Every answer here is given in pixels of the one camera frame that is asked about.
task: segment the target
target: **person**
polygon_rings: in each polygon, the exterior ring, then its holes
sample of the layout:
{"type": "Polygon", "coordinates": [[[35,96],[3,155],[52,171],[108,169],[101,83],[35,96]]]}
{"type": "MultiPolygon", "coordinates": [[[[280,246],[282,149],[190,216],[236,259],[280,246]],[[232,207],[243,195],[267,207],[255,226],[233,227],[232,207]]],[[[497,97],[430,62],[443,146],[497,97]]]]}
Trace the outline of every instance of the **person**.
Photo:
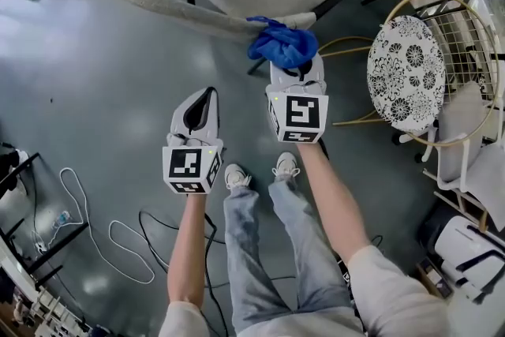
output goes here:
{"type": "MultiPolygon", "coordinates": [[[[225,242],[239,337],[356,337],[449,335],[445,304],[415,279],[402,274],[365,233],[356,201],[339,181],[318,144],[297,144],[331,247],[343,259],[359,320],[346,282],[316,221],[312,205],[297,191],[301,169],[289,152],[280,155],[269,186],[276,215],[294,247],[297,308],[281,299],[258,252],[258,193],[238,165],[226,168],[225,242]]],[[[205,195],[188,195],[168,271],[170,304],[159,337],[207,337],[200,307],[204,300],[205,195]]]]}

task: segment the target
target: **floor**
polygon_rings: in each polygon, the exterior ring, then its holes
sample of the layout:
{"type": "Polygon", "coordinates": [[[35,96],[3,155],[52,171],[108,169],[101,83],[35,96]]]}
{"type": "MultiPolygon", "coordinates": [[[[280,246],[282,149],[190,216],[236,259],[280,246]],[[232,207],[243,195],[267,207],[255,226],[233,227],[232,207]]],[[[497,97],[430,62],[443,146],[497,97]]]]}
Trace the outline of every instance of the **floor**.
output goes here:
{"type": "MultiPolygon", "coordinates": [[[[321,43],[340,36],[374,37],[398,0],[366,7],[359,1],[345,0],[316,23],[313,29],[321,43]]],[[[366,53],[325,61],[328,122],[372,109],[365,63],[366,53]]],[[[42,156],[35,164],[36,226],[42,237],[51,237],[51,225],[61,211],[69,210],[78,219],[58,178],[63,167],[72,167],[86,192],[92,229],[104,256],[129,275],[149,279],[137,258],[108,240],[109,222],[116,219],[140,230],[137,214],[144,208],[177,225],[184,201],[163,183],[161,150],[174,108],[206,86],[219,91],[226,162],[242,164],[254,176],[256,189],[267,196],[277,156],[292,148],[275,141],[269,126],[266,68],[248,77],[250,65],[244,45],[201,35],[122,0],[0,0],[0,139],[42,156]]],[[[392,133],[384,124],[328,127],[324,140],[334,168],[357,198],[368,234],[382,234],[381,249],[411,271],[422,254],[415,231],[434,202],[434,184],[413,161],[421,146],[395,147],[392,133]]],[[[305,176],[299,178],[309,196],[305,176]]],[[[34,256],[31,181],[24,177],[29,199],[0,201],[0,225],[8,229],[25,217],[17,243],[25,255],[34,256]]],[[[66,181],[77,195],[72,178],[66,181]]],[[[219,239],[226,195],[219,181],[208,198],[207,212],[219,228],[219,239]]],[[[261,207],[264,267],[271,277],[293,275],[290,241],[267,197],[261,207]]],[[[176,232],[149,218],[144,223],[154,247],[168,260],[176,232]]],[[[53,266],[64,264],[60,275],[68,291],[57,279],[50,281],[50,289],[77,313],[83,312],[90,324],[132,337],[157,335],[167,305],[166,276],[142,240],[121,227],[115,227],[113,235],[147,259],[155,269],[153,283],[141,285],[118,274],[102,261],[86,233],[51,261],[53,266]]],[[[214,284],[227,281],[223,246],[211,247],[208,267],[214,284]]],[[[293,284],[292,279],[275,282],[291,304],[293,284]]],[[[215,295],[231,328],[229,287],[220,287],[215,295]]],[[[203,311],[223,334],[208,296],[203,311]]]]}

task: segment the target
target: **jeans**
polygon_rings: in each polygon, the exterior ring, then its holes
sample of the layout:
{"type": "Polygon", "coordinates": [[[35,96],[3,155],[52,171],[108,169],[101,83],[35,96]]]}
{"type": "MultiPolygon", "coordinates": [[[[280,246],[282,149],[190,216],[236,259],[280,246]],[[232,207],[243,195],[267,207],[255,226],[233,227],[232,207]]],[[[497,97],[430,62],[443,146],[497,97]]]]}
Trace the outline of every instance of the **jeans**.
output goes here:
{"type": "Polygon", "coordinates": [[[351,306],[346,282],[325,242],[312,206],[297,192],[293,179],[277,178],[268,191],[274,211],[293,243],[298,307],[293,312],[284,303],[260,263],[256,215],[258,193],[237,187],[224,201],[232,323],[237,333],[254,324],[292,313],[351,306]]]}

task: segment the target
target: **sleeve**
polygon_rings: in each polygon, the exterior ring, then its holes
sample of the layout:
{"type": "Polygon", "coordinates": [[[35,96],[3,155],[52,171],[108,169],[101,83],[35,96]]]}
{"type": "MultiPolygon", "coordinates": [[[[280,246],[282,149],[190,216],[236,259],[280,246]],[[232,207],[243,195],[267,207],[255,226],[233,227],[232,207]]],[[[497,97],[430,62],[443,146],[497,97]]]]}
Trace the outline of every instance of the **sleeve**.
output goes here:
{"type": "Polygon", "coordinates": [[[450,334],[443,301],[430,295],[417,280],[403,275],[376,247],[356,252],[348,268],[357,310],[369,335],[450,334]]]}
{"type": "Polygon", "coordinates": [[[159,337],[209,337],[200,310],[189,302],[171,302],[159,337]]]}

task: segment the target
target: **white sneaker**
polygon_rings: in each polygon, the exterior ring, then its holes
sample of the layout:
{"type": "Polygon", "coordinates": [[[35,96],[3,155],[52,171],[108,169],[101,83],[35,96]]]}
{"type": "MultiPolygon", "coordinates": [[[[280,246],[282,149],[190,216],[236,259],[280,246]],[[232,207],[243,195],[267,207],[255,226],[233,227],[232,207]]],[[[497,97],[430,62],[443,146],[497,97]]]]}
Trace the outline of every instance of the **white sneaker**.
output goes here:
{"type": "Polygon", "coordinates": [[[224,170],[224,181],[228,189],[249,187],[251,176],[246,175],[244,170],[237,164],[229,164],[224,170]]]}
{"type": "Polygon", "coordinates": [[[292,176],[296,177],[300,174],[300,169],[297,166],[297,160],[293,153],[283,152],[277,159],[277,167],[271,169],[274,176],[292,176]]]}

